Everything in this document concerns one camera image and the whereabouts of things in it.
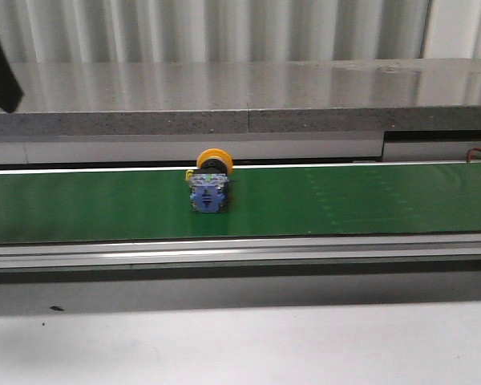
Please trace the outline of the yellow push button switch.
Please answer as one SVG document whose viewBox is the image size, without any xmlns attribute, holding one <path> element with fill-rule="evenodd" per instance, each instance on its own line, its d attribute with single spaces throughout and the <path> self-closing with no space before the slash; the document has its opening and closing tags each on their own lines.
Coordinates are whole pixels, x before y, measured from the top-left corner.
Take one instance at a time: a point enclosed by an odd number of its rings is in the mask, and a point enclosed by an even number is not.
<svg viewBox="0 0 481 385">
<path fill-rule="evenodd" d="M 196 168 L 185 173 L 189 199 L 196 213 L 222 213 L 228 206 L 232 157 L 223 149 L 208 148 L 199 154 Z"/>
</svg>

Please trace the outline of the green conveyor belt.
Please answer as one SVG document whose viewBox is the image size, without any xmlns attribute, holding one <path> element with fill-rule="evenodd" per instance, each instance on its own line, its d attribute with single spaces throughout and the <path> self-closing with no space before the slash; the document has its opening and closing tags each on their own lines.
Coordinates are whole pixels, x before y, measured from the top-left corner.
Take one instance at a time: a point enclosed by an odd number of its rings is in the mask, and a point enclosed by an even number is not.
<svg viewBox="0 0 481 385">
<path fill-rule="evenodd" d="M 224 213 L 181 170 L 0 174 L 0 245 L 481 232 L 481 162 L 242 168 Z"/>
</svg>

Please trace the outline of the white pleated curtain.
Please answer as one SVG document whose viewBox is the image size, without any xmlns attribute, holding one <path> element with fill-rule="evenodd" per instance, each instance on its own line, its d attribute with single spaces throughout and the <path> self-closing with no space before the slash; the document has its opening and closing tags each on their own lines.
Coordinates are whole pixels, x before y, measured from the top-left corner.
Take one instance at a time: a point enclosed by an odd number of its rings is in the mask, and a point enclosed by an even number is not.
<svg viewBox="0 0 481 385">
<path fill-rule="evenodd" d="M 13 63 L 481 59 L 481 1 L 0 1 Z"/>
</svg>

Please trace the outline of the grey conveyor rear frame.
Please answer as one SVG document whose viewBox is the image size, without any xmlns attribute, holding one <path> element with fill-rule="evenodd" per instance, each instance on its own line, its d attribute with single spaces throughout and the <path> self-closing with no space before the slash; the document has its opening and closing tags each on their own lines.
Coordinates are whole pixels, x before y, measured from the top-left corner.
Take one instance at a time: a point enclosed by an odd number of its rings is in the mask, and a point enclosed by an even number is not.
<svg viewBox="0 0 481 385">
<path fill-rule="evenodd" d="M 464 160 L 477 146 L 481 130 L 2 137 L 0 165 L 195 163 L 207 148 L 224 149 L 234 160 L 250 163 Z"/>
</svg>

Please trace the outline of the aluminium conveyor front rail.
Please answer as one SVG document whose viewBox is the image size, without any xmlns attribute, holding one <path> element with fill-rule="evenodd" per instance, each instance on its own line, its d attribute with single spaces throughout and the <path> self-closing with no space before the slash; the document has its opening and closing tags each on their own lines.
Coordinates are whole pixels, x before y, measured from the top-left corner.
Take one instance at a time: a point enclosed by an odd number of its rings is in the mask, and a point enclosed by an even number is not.
<svg viewBox="0 0 481 385">
<path fill-rule="evenodd" d="M 0 273 L 444 261 L 481 261 L 481 233 L 0 245 Z"/>
</svg>

